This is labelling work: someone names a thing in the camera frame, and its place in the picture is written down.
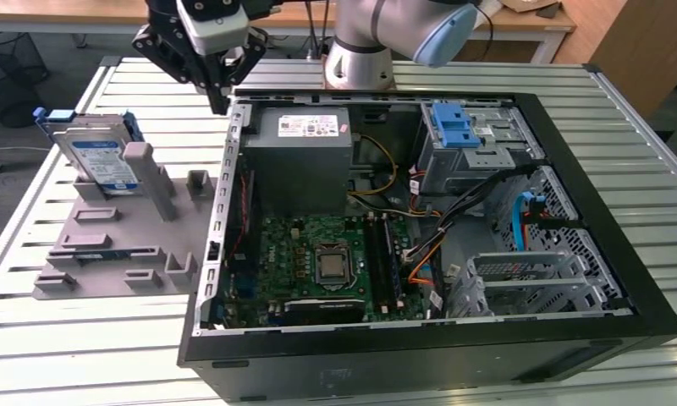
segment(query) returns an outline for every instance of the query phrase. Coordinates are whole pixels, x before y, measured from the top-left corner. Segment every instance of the metal workbench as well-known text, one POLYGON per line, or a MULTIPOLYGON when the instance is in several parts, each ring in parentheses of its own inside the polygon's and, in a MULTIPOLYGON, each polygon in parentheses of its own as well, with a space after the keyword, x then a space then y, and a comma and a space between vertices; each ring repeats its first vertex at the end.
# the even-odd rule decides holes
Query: metal workbench
MULTIPOLYGON (((677 160, 604 76, 579 66, 496 63, 460 63, 436 70, 397 63, 395 72, 400 89, 539 95, 677 312, 677 160)), ((320 83, 317 63, 276 60, 261 62, 244 87, 319 89, 320 83)), ((205 96, 192 85, 174 83, 140 58, 100 68, 77 107, 102 113, 125 108, 138 117, 156 161, 172 176, 185 176, 191 169, 217 173, 228 120, 211 114, 205 96)), ((77 196, 69 184, 74 175, 53 148, 0 238, 0 404, 220 404, 193 371, 176 366, 187 296, 57 301, 30 297, 77 196)), ((489 400, 512 405, 677 405, 677 339, 563 382, 363 396, 320 404, 489 400)))

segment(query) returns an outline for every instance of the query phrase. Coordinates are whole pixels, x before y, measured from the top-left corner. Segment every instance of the blue hard drive label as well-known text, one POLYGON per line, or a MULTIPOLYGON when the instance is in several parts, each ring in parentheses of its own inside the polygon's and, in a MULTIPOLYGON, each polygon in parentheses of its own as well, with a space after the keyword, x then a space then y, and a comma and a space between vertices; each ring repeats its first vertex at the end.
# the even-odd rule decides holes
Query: blue hard drive label
POLYGON ((73 141, 73 151, 96 183, 109 195, 132 195, 137 177, 122 161, 122 148, 116 141, 73 141))

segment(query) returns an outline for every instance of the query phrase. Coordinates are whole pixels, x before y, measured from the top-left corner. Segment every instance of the floor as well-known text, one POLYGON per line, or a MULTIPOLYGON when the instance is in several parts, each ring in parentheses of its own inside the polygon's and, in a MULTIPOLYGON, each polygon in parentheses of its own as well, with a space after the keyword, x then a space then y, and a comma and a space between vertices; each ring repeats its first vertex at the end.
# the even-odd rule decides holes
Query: floor
MULTIPOLYGON (((105 55, 137 56, 130 48, 130 36, 90 35, 88 47, 76 49, 68 35, 36 34, 34 43, 50 71, 50 78, 38 84, 37 89, 45 105, 52 108, 70 108, 76 105, 88 86, 100 60, 105 55)), ((276 49, 269 51, 268 58, 301 58, 304 42, 292 38, 276 41, 276 49)), ((669 146, 677 154, 677 91, 652 117, 655 129, 675 130, 669 146)), ((0 148, 28 146, 48 148, 45 135, 34 127, 6 129, 0 125, 0 148)), ((36 150, 0 150, 0 233, 10 219, 25 189, 40 168, 46 155, 36 150)))

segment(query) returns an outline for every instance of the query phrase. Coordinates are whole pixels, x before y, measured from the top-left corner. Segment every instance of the yellow wire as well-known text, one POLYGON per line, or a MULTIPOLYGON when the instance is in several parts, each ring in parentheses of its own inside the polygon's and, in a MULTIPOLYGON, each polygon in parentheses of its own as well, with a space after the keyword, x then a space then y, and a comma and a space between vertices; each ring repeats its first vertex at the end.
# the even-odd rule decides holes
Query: yellow wire
POLYGON ((387 158, 388 160, 391 161, 392 163, 392 178, 389 179, 388 181, 388 184, 385 184, 384 186, 381 186, 379 189, 375 189, 375 190, 360 190, 360 191, 351 191, 349 192, 349 195, 353 195, 353 196, 363 196, 363 195, 376 195, 377 193, 381 193, 384 190, 387 190, 388 188, 392 187, 393 185, 393 182, 396 181, 396 176, 397 176, 397 170, 396 170, 396 162, 393 161, 393 157, 392 157, 392 154, 389 154, 388 152, 388 149, 380 144, 379 141, 376 141, 372 137, 369 137, 368 135, 364 135, 361 134, 361 138, 367 138, 377 147, 379 149, 381 150, 381 152, 384 152, 384 155, 387 155, 387 158))

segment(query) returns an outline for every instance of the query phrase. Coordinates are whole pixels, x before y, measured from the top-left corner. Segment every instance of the blue tab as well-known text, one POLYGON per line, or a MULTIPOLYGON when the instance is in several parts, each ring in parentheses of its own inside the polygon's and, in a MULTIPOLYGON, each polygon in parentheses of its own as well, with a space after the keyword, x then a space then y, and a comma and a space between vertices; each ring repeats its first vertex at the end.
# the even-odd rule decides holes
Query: blue tab
POLYGON ((145 142, 144 133, 137 127, 136 115, 132 112, 125 112, 122 114, 122 124, 128 129, 128 134, 130 134, 130 139, 136 142, 145 142))
POLYGON ((483 144, 472 130, 472 118, 459 103, 433 103, 431 109, 445 148, 476 148, 483 144))
POLYGON ((48 121, 52 123, 69 123, 74 117, 74 110, 53 110, 48 116, 48 121))
POLYGON ((54 142, 53 137, 50 136, 49 131, 45 128, 45 122, 48 121, 46 116, 48 116, 48 110, 45 110, 45 107, 37 107, 33 110, 33 117, 34 117, 34 123, 37 124, 37 128, 40 129, 40 131, 42 131, 42 133, 48 136, 48 138, 54 142))

